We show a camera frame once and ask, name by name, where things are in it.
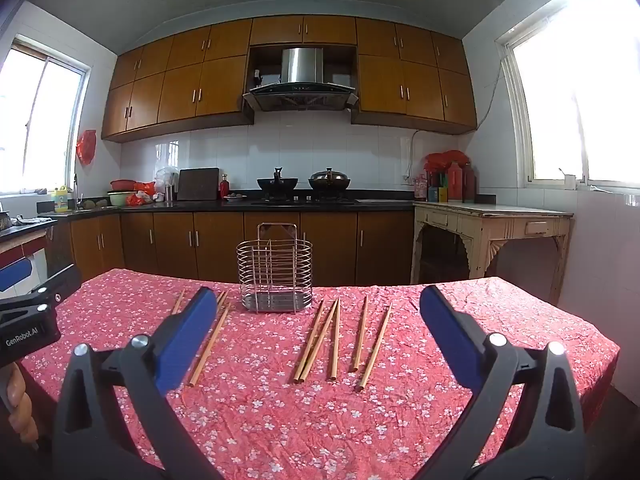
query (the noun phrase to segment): cabinet door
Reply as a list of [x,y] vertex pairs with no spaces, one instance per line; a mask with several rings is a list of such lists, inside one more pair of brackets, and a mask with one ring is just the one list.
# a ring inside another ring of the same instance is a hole
[[71,239],[74,245],[74,259],[80,270],[82,281],[86,282],[102,274],[102,247],[98,218],[71,222]]
[[225,57],[202,64],[196,115],[241,110],[245,65],[246,56]]
[[169,61],[169,53],[171,52],[173,44],[173,36],[146,44],[142,48],[142,56],[138,62],[136,79],[142,79],[149,75],[164,72]]
[[44,248],[44,253],[47,259],[48,278],[74,262],[71,222],[60,219],[51,227],[51,240]]
[[127,115],[133,83],[109,90],[102,120],[102,137],[119,134],[127,129]]
[[246,56],[252,20],[211,25],[204,61],[223,57]]
[[[244,213],[244,239],[255,240],[258,237],[258,225],[262,223],[274,224],[294,224],[298,228],[298,238],[302,236],[300,232],[300,213],[294,211],[282,212],[251,212]],[[261,236],[265,240],[288,240],[290,235],[280,226],[272,226]]]
[[444,103],[444,120],[476,127],[474,90],[468,75],[438,70]]
[[360,110],[406,113],[404,78],[399,59],[358,56]]
[[402,73],[407,115],[443,120],[438,69],[434,66],[403,61]]
[[196,115],[196,97],[202,64],[168,70],[164,73],[158,122],[175,121]]
[[124,269],[120,215],[100,216],[98,224],[100,225],[100,242],[102,244],[102,272],[111,269]]
[[398,34],[400,59],[436,66],[436,55],[430,31],[396,23],[396,33]]
[[154,213],[158,273],[198,279],[192,213]]
[[163,81],[164,72],[161,72],[144,79],[138,79],[133,83],[127,130],[158,122],[158,108],[160,106]]
[[412,211],[358,213],[356,285],[408,285],[413,245]]
[[305,16],[304,43],[355,45],[356,20],[351,16]]
[[355,284],[357,213],[300,213],[302,237],[311,242],[313,285]]
[[302,16],[254,18],[250,43],[302,43]]
[[462,40],[437,32],[432,32],[431,38],[433,39],[438,68],[453,70],[453,72],[458,72],[459,74],[469,74]]
[[391,22],[356,18],[358,54],[399,59],[396,25]]
[[118,56],[109,88],[126,85],[136,78],[136,69],[138,68],[141,54],[142,47],[139,47]]
[[207,27],[194,28],[176,34],[166,69],[202,63],[207,41],[209,41],[210,28],[210,25],[207,25]]
[[154,216],[152,213],[120,215],[122,249],[127,269],[146,274],[158,273]]
[[242,213],[194,213],[198,278],[238,282],[236,247],[244,240]]

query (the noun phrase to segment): red floral tablecloth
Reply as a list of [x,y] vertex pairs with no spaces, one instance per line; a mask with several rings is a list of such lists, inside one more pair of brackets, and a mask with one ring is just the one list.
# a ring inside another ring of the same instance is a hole
[[[470,399],[417,311],[423,285],[315,288],[313,307],[302,314],[252,314],[239,302],[238,285],[111,270],[86,282],[58,307],[62,339],[23,364],[57,398],[75,345],[114,348],[137,333],[152,333],[183,288],[184,305],[201,285],[216,292],[228,288],[233,311],[198,385],[169,392],[168,399],[200,449],[229,480],[409,479]],[[585,419],[593,419],[613,374],[616,344],[593,325],[500,278],[438,287],[456,309],[515,345],[543,348],[550,340],[564,343]],[[356,393],[360,374],[348,370],[366,294],[369,320],[363,362],[390,302],[393,312],[369,384]],[[292,384],[318,301],[338,295],[342,310],[337,383],[326,380],[332,346],[327,336],[307,381]],[[519,394],[514,387],[481,461],[497,452]],[[157,462],[126,393],[120,391],[119,396],[140,452]]]

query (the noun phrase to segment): range hood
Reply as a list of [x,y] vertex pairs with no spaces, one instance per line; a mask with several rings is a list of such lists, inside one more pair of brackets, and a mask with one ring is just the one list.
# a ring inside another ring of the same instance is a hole
[[355,89],[324,82],[322,48],[282,51],[280,82],[258,86],[242,97],[257,112],[344,110],[358,101]]

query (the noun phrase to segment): metal wire basket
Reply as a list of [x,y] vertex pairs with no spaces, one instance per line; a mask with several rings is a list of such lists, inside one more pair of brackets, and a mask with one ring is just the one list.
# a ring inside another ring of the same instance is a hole
[[[280,226],[286,239],[268,239]],[[262,223],[258,239],[238,245],[242,304],[254,312],[297,312],[311,304],[311,243],[298,240],[295,224]]]

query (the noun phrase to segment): wooden chopstick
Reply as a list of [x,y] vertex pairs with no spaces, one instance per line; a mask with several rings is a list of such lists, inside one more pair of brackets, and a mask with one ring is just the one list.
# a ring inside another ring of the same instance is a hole
[[340,341],[340,298],[338,298],[338,305],[335,308],[335,330],[334,330],[334,358],[331,361],[331,376],[332,381],[338,378],[338,342]]
[[[226,301],[226,290],[218,296],[218,307],[220,307],[220,305],[225,303],[225,301]],[[204,368],[204,365],[207,362],[207,358],[211,354],[211,348],[213,347],[213,343],[216,342],[216,339],[218,338],[218,334],[222,329],[222,325],[225,322],[225,318],[228,313],[229,313],[229,306],[227,305],[225,309],[222,311],[222,314],[220,315],[220,319],[218,320],[218,323],[213,331],[213,334],[211,334],[211,338],[209,339],[207,346],[205,347],[204,351],[202,352],[202,355],[200,356],[200,359],[198,361],[198,364],[195,367],[195,370],[191,374],[191,379],[189,379],[189,383],[188,383],[189,386],[195,386],[196,383],[198,382],[198,377],[202,373],[202,369]]]
[[311,352],[311,347],[314,344],[314,339],[316,338],[316,333],[318,332],[318,327],[320,326],[320,318],[322,316],[322,310],[324,309],[324,300],[320,301],[320,306],[318,307],[318,312],[316,312],[316,318],[314,319],[314,325],[309,334],[309,339],[306,342],[305,351],[302,352],[302,357],[300,358],[300,364],[298,365],[298,369],[296,370],[296,374],[293,376],[293,382],[300,382],[300,374],[305,367],[306,358],[309,357],[309,352]]
[[359,392],[364,390],[364,387],[367,386],[369,375],[371,374],[371,370],[373,370],[373,365],[376,362],[376,357],[378,356],[380,345],[382,345],[382,339],[385,336],[385,328],[386,328],[386,324],[389,322],[390,315],[391,315],[391,305],[389,305],[388,309],[386,310],[385,320],[382,322],[382,328],[380,329],[380,333],[378,334],[378,339],[376,340],[376,344],[373,347],[373,352],[371,352],[371,357],[369,358],[369,362],[367,363],[367,368],[365,368],[364,375],[360,380],[360,384],[358,384],[358,387],[356,388]]
[[369,306],[369,297],[364,297],[364,306],[362,307],[362,318],[360,319],[360,331],[358,332],[358,342],[356,347],[356,356],[353,359],[352,372],[357,372],[360,368],[360,354],[362,353],[362,344],[364,343],[364,333],[367,329],[367,307]]
[[174,309],[171,311],[172,314],[177,314],[178,313],[178,309],[180,308],[180,302],[182,301],[182,298],[184,297],[185,291],[186,290],[183,289],[182,292],[180,293],[180,296],[178,296],[178,301],[175,302]]
[[322,327],[320,335],[318,336],[318,340],[316,341],[314,349],[311,351],[311,355],[309,356],[309,359],[306,361],[305,368],[302,370],[302,373],[300,374],[299,380],[301,383],[305,382],[306,376],[309,374],[309,370],[311,370],[311,367],[314,365],[316,356],[318,355],[318,352],[320,351],[320,347],[322,346],[322,340],[324,339],[324,336],[329,330],[329,325],[331,324],[331,320],[334,318],[336,305],[338,305],[338,300],[334,301],[334,304],[332,305],[331,310],[329,311],[329,314],[324,320],[324,326]]

